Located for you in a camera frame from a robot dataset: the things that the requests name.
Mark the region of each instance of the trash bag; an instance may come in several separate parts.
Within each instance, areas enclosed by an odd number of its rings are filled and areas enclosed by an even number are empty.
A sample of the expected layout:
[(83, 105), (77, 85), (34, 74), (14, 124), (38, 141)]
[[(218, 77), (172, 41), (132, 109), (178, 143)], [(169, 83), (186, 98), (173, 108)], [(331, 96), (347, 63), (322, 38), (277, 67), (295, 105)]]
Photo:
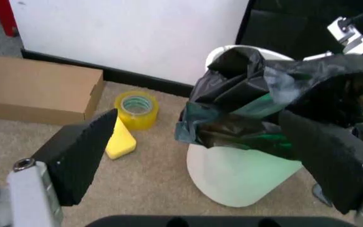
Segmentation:
[(197, 81), (175, 138), (297, 160), (278, 124), (283, 109), (363, 135), (363, 55), (270, 61), (256, 49), (232, 48)]

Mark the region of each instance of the brown cardboard box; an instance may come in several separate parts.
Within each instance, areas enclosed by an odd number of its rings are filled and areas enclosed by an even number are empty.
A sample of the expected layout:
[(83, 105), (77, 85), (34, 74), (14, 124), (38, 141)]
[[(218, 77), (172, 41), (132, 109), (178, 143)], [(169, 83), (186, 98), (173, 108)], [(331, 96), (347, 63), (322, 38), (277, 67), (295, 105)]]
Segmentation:
[(92, 117), (102, 70), (0, 57), (0, 118), (69, 124)]

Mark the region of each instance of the yellow tape roll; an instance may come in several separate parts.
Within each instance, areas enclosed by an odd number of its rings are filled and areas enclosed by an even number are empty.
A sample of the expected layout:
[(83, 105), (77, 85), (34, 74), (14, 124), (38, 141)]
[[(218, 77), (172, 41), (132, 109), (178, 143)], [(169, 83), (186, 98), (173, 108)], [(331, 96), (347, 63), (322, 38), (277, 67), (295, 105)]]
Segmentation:
[(121, 93), (116, 97), (114, 107), (128, 130), (149, 129), (155, 123), (159, 110), (155, 97), (142, 91)]

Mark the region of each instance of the white board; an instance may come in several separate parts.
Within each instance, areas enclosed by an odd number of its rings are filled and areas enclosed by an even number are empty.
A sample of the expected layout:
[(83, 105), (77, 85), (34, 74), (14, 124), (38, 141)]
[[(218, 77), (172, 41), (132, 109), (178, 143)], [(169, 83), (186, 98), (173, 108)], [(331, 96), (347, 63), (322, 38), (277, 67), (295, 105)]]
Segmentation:
[(248, 0), (10, 0), (26, 50), (186, 84), (234, 44)]

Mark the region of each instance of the beige carpet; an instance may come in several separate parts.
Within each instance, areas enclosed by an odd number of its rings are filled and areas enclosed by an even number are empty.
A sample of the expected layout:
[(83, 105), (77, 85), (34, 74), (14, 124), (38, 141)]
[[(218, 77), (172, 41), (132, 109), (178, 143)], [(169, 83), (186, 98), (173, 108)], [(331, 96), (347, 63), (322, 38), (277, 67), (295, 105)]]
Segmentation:
[[(236, 209), (219, 205), (203, 195), (186, 169), (187, 144), (173, 139), (175, 123), (186, 98), (148, 89), (107, 83), (97, 112), (112, 107), (115, 97), (129, 90), (154, 95), (160, 111), (156, 125), (134, 131), (137, 149), (120, 159), (104, 156), (95, 180), (78, 206), (64, 208), (64, 227), (84, 226), (115, 214), (329, 216), (352, 222), (321, 204), (311, 194), (314, 180), (300, 170), (256, 204)], [(0, 120), (0, 182), (13, 163), (31, 156), (60, 127)]]

